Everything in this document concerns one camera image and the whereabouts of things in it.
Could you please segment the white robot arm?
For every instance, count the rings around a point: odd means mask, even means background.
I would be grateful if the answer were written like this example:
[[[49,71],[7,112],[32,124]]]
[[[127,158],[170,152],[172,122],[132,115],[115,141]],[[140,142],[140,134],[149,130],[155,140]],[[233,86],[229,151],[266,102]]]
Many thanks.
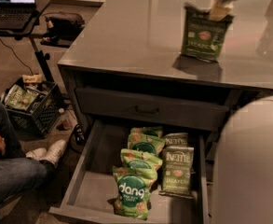
[[[273,90],[273,0],[234,2],[239,15],[221,64],[223,82]],[[220,133],[212,174],[211,224],[273,224],[273,95],[252,98]]]

